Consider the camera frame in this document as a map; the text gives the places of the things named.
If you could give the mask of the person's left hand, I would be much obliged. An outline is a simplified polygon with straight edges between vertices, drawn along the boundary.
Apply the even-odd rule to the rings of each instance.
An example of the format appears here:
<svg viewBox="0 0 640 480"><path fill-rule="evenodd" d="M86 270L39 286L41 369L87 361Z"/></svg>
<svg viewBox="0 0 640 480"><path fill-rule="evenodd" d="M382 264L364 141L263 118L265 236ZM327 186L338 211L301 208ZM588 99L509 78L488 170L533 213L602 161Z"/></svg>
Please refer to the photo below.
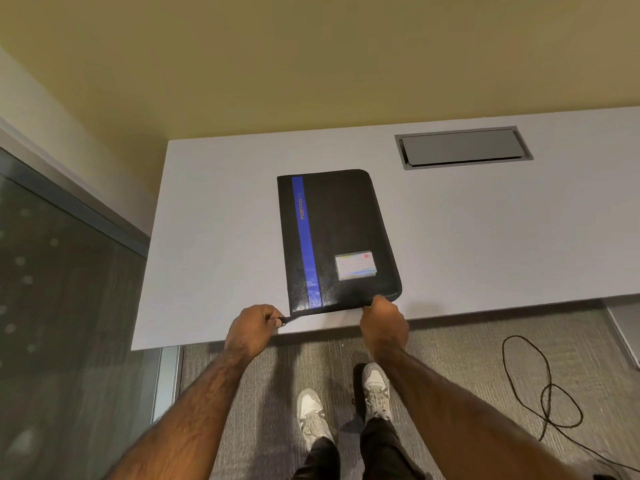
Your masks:
<svg viewBox="0 0 640 480"><path fill-rule="evenodd" d="M247 366L263 352L275 331L266 325L259 305L249 306L233 320L223 354L231 361Z"/></svg>

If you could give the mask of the person's right hand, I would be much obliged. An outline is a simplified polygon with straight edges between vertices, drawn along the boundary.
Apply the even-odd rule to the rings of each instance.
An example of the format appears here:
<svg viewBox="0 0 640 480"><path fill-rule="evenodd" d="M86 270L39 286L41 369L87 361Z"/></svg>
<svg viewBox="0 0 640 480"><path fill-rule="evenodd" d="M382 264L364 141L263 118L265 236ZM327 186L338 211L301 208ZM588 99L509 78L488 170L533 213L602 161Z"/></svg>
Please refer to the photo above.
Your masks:
<svg viewBox="0 0 640 480"><path fill-rule="evenodd" d="M405 350L409 325L396 306L395 317L361 317L364 343L376 360L393 351Z"/></svg>

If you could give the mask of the black portfolio folder blue stripe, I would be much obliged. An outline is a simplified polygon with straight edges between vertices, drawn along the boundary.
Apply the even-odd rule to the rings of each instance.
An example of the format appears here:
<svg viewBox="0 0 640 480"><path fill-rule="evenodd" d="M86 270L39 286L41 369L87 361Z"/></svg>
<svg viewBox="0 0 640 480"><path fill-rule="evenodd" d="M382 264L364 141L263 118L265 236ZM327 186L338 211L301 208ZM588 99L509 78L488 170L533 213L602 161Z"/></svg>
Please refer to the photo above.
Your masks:
<svg viewBox="0 0 640 480"><path fill-rule="evenodd" d="M345 169L276 177L290 320L395 301L403 291L371 176ZM372 251L378 273L339 281L334 257Z"/></svg>

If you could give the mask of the person's left forearm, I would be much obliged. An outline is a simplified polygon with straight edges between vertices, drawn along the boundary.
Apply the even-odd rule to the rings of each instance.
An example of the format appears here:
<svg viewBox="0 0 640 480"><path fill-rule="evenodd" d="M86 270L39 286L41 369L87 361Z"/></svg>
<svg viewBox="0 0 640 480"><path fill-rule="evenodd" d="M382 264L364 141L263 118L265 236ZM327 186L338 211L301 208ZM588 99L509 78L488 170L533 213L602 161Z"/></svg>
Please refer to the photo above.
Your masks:
<svg viewBox="0 0 640 480"><path fill-rule="evenodd" d="M247 366L246 346L226 347L104 480L209 480Z"/></svg>

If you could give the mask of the person's right forearm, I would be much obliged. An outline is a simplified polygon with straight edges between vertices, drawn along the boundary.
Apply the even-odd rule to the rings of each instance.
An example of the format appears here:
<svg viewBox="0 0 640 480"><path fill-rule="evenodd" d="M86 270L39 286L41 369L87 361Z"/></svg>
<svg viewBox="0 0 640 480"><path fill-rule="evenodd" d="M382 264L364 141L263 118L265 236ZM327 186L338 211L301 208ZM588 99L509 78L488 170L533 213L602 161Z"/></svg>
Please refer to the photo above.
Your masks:
<svg viewBox="0 0 640 480"><path fill-rule="evenodd" d="M580 480L514 421L400 344L367 346L446 480Z"/></svg>

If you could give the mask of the white label card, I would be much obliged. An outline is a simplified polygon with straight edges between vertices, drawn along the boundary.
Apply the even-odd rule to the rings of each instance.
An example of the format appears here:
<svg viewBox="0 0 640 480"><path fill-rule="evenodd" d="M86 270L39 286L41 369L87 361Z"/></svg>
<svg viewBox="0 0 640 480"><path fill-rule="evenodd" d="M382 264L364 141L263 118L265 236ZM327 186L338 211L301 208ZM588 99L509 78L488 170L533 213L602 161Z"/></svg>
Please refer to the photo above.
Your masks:
<svg viewBox="0 0 640 480"><path fill-rule="evenodd" d="M334 257L339 281L347 281L377 275L372 251L348 253Z"/></svg>

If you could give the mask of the person's right white sneaker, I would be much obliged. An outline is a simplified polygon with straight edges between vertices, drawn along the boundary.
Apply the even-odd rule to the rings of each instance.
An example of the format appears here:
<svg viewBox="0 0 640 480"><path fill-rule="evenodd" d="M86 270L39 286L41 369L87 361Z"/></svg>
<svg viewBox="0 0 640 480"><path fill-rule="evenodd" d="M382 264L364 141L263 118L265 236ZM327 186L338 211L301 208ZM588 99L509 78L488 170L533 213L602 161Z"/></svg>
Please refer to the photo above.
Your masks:
<svg viewBox="0 0 640 480"><path fill-rule="evenodd" d="M362 389L365 404L364 423L367 424L371 419L391 422L393 415L390 405L390 383L379 364L371 362L364 366Z"/></svg>

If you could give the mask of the person's white sneaker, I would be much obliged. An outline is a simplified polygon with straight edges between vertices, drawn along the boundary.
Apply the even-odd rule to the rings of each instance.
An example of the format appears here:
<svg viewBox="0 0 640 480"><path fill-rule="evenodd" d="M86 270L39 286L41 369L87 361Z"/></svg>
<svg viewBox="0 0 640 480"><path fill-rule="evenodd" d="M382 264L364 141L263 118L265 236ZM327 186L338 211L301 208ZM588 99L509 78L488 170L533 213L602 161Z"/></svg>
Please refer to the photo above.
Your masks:
<svg viewBox="0 0 640 480"><path fill-rule="evenodd" d="M371 362L364 366L362 389L365 404L364 423L367 424L371 419L391 422L393 415L390 405L390 383L379 364Z"/></svg>
<svg viewBox="0 0 640 480"><path fill-rule="evenodd" d="M298 424L306 450L310 452L313 444L321 438L335 443L332 430L327 421L321 399L313 388L300 391L296 403Z"/></svg>

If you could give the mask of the person's left white sneaker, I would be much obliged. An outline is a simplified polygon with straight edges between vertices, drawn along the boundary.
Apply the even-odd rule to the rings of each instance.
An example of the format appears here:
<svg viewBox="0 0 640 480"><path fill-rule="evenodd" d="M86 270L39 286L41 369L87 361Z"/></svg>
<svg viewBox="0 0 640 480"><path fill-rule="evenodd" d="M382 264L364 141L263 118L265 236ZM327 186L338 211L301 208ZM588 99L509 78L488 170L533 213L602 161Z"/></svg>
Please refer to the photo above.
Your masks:
<svg viewBox="0 0 640 480"><path fill-rule="evenodd" d="M300 391L296 403L298 424L306 450L310 452L313 444L321 438L335 443L332 430L327 421L321 399L313 388Z"/></svg>

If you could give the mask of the person's right black trouser leg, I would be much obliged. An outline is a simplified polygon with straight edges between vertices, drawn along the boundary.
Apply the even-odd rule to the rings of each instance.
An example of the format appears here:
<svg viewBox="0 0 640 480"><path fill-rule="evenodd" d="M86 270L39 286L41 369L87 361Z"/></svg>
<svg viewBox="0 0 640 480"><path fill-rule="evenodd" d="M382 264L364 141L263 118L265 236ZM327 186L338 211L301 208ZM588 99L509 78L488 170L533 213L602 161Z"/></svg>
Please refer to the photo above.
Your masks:
<svg viewBox="0 0 640 480"><path fill-rule="evenodd" d="M369 419L360 435L363 480L433 480L404 450L391 421Z"/></svg>

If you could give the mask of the person's black trouser leg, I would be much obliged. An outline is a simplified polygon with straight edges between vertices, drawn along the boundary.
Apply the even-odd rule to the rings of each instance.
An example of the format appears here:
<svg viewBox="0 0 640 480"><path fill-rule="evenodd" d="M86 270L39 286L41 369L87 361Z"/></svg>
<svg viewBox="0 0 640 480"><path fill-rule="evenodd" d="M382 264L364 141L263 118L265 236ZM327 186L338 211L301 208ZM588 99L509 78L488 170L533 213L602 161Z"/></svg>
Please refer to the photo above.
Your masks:
<svg viewBox="0 0 640 480"><path fill-rule="evenodd" d="M340 454L334 441L325 436L316 439L291 480L340 480Z"/></svg>
<svg viewBox="0 0 640 480"><path fill-rule="evenodd" d="M433 480L404 450L391 421L369 419L360 435L363 480Z"/></svg>

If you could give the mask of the person's left black trouser leg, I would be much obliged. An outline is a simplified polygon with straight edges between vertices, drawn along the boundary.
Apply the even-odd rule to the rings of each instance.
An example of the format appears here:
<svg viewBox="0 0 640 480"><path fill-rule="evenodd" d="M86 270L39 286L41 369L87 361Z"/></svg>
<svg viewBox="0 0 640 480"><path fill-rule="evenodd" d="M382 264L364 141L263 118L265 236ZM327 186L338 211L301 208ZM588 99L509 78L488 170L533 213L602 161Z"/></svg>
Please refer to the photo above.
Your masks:
<svg viewBox="0 0 640 480"><path fill-rule="evenodd" d="M291 480L340 480L340 454L334 441L325 436L316 439Z"/></svg>

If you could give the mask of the glass partition with metal frame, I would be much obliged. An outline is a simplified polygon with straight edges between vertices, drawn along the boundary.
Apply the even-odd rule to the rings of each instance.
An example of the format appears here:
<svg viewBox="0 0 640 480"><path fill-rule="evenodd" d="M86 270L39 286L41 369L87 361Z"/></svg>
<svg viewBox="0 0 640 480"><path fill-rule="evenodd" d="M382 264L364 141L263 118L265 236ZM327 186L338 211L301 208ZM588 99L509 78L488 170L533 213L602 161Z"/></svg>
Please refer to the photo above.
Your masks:
<svg viewBox="0 0 640 480"><path fill-rule="evenodd" d="M0 480L98 480L153 423L147 252L0 119Z"/></svg>

